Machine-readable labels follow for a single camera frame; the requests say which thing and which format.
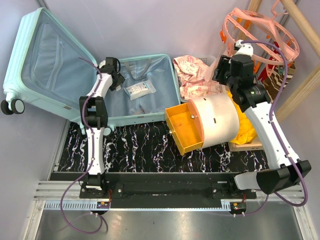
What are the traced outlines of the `white toiletry pack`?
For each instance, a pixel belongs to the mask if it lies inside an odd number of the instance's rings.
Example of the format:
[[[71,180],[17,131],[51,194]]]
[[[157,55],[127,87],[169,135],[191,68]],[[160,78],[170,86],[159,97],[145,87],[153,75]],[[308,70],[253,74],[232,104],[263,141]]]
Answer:
[[[127,93],[131,101],[157,92],[150,80],[142,81],[132,86],[125,87],[124,91]]]

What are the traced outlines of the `white round drum box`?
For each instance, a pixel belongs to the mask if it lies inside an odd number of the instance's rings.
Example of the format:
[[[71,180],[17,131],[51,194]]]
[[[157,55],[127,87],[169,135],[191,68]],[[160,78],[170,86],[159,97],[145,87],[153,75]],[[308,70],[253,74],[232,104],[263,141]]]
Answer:
[[[240,128],[237,110],[226,93],[196,97],[166,108],[165,121],[182,156],[229,142]]]

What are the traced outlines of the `light blue hard-shell suitcase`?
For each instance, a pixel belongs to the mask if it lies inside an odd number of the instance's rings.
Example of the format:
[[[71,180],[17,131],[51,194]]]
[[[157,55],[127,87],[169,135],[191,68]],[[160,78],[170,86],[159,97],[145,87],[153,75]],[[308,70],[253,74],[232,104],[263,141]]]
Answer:
[[[5,115],[22,114],[25,104],[81,124],[79,99],[92,89],[99,65],[93,55],[46,8],[22,17],[3,82]],[[163,121],[165,109],[180,103],[179,85],[167,54],[121,58],[121,87],[107,91],[108,127]],[[150,80],[156,89],[135,100],[125,92]]]

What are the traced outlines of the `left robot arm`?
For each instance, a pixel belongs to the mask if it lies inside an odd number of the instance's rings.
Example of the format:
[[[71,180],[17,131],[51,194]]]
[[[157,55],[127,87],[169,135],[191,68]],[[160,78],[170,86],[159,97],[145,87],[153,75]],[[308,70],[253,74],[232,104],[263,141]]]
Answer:
[[[104,65],[95,65],[85,60],[96,70],[96,80],[86,96],[79,98],[80,118],[88,140],[88,167],[83,175],[81,191],[97,198],[111,197],[112,190],[105,179],[103,169],[103,138],[108,128],[108,113],[105,96],[123,82],[121,64],[115,57],[106,57]]]

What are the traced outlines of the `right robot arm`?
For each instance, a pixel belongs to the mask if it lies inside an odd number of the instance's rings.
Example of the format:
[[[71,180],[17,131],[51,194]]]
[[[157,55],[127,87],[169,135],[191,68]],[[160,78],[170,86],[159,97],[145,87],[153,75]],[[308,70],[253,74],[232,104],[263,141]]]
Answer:
[[[239,198],[245,190],[269,195],[298,184],[312,167],[301,160],[286,139],[263,85],[254,83],[254,63],[249,55],[221,55],[213,80],[228,86],[233,101],[253,125],[267,158],[267,170],[240,173],[227,185],[228,195]]]

